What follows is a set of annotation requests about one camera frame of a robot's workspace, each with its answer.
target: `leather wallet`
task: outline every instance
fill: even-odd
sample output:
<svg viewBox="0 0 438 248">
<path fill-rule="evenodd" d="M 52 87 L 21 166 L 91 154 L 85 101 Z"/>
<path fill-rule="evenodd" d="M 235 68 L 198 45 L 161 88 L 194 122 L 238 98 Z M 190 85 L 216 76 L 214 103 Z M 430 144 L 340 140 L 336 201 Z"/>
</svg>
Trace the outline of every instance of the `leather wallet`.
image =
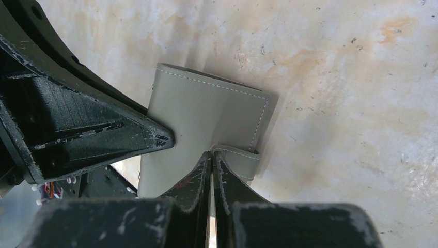
<svg viewBox="0 0 438 248">
<path fill-rule="evenodd" d="M 147 116 L 172 129 L 176 144 L 142 155 L 138 195 L 161 195 L 207 150 L 220 150 L 239 177 L 252 180 L 261 158 L 255 147 L 269 122 L 270 103 L 271 96 L 258 89 L 158 64 Z"/>
</svg>

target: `marble surface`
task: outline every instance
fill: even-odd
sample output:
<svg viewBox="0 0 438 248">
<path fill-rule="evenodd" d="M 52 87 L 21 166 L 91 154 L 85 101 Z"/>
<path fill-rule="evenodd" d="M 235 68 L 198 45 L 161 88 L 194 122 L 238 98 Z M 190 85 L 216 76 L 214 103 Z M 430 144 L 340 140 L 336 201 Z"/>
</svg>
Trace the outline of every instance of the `marble surface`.
<svg viewBox="0 0 438 248">
<path fill-rule="evenodd" d="M 273 94 L 262 196 L 354 203 L 386 247 L 438 246 L 437 0 L 39 2 L 81 63 L 144 106 L 159 61 Z M 138 157 L 115 167 L 138 182 Z"/>
</svg>

